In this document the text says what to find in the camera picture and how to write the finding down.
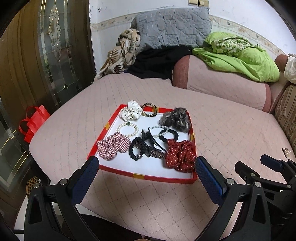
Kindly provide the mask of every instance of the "lime green cloth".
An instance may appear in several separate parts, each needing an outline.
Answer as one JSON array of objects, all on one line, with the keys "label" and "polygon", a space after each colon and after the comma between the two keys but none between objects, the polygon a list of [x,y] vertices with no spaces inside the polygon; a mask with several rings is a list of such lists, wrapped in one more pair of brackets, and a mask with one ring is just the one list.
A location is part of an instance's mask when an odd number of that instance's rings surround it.
[{"label": "lime green cloth", "polygon": [[242,73],[258,82],[275,82],[279,69],[269,54],[247,39],[224,32],[211,33],[205,41],[210,47],[192,53],[218,71]]}]

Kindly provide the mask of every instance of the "red bag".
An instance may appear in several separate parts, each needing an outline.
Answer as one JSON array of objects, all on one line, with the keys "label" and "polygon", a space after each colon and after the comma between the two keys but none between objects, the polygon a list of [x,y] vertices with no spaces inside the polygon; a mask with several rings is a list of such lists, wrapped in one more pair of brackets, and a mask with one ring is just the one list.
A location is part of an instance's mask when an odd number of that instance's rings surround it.
[{"label": "red bag", "polygon": [[[23,120],[20,121],[20,125],[21,125],[21,123],[22,123],[23,121],[27,121],[27,122],[29,122],[30,120],[29,120],[29,119],[23,119]],[[28,128],[28,131],[25,132],[25,131],[22,129],[22,127],[21,127],[20,125],[19,125],[19,129],[20,129],[20,132],[21,132],[22,134],[24,134],[24,136],[25,136],[24,140],[25,140],[26,142],[30,143],[31,140],[32,140],[32,138],[33,138],[33,136],[34,136],[34,133],[31,131],[30,128]]]},{"label": "red bag", "polygon": [[[35,113],[31,118],[28,117],[28,110],[34,108],[36,109]],[[42,124],[50,117],[50,114],[47,112],[45,107],[41,105],[40,107],[29,106],[26,110],[26,119],[29,119],[27,126],[30,130],[35,134],[38,129],[42,126]]]}]

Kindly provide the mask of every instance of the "quilted gray cushion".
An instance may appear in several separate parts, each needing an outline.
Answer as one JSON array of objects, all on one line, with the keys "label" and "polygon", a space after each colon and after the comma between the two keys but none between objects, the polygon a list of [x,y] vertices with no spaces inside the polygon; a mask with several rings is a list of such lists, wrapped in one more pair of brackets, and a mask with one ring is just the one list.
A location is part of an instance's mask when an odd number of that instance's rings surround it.
[{"label": "quilted gray cushion", "polygon": [[162,46],[202,47],[212,24],[208,7],[159,9],[138,14],[131,27],[140,32],[137,53]]}]

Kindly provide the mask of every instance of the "metal screw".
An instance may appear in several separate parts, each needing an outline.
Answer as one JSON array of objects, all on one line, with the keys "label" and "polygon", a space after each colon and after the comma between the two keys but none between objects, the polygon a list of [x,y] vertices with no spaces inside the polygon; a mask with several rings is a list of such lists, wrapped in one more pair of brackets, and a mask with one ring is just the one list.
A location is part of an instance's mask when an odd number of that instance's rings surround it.
[{"label": "metal screw", "polygon": [[64,178],[64,179],[62,179],[62,180],[60,180],[60,184],[61,185],[65,185],[65,184],[67,184],[67,182],[68,182],[68,180],[66,179],[66,178]]},{"label": "metal screw", "polygon": [[33,188],[38,188],[40,186],[40,183],[34,183]]},{"label": "metal screw", "polygon": [[255,186],[259,188],[259,187],[261,187],[261,183],[260,182],[255,182]]},{"label": "metal screw", "polygon": [[233,184],[234,184],[234,180],[231,179],[231,178],[228,178],[226,181],[227,181],[227,183],[230,184],[230,185],[233,185]]}]

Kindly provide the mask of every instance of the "red tray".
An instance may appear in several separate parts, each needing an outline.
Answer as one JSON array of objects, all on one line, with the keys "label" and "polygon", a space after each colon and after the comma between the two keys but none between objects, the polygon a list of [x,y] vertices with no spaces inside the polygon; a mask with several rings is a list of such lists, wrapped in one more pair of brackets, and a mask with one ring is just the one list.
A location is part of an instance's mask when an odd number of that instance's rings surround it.
[{"label": "red tray", "polygon": [[[110,118],[110,120],[107,122],[104,129],[100,133],[98,139],[95,141],[95,143],[94,143],[94,145],[93,145],[87,159],[90,156],[95,156],[96,155],[96,153],[97,153],[97,146],[96,146],[97,141],[101,140],[101,139],[104,139],[104,137],[106,136],[110,126],[113,124],[113,122],[117,118],[120,110],[122,108],[126,107],[126,106],[127,106],[126,104],[121,104],[117,108],[117,110],[114,112],[114,114],[112,115],[112,117]],[[143,110],[152,112],[152,107],[147,106]],[[172,111],[172,109],[158,108],[159,113],[164,113],[164,112],[167,112],[167,111]],[[192,125],[191,125],[191,128],[189,130],[189,140],[191,141],[192,145],[195,147],[195,139],[194,139],[194,133],[193,133]],[[193,171],[191,173],[191,178],[167,178],[167,177],[156,177],[156,176],[150,176],[150,175],[143,175],[143,174],[138,174],[138,173],[127,172],[127,171],[118,170],[118,169],[115,169],[115,168],[103,166],[101,164],[100,164],[99,168],[101,170],[104,170],[104,171],[107,171],[107,172],[112,172],[112,173],[116,173],[116,174],[119,174],[119,175],[124,175],[124,176],[127,176],[127,177],[133,177],[133,178],[150,180],[150,181],[158,181],[158,182],[192,184],[197,179],[197,174],[196,174],[195,171]]]}]

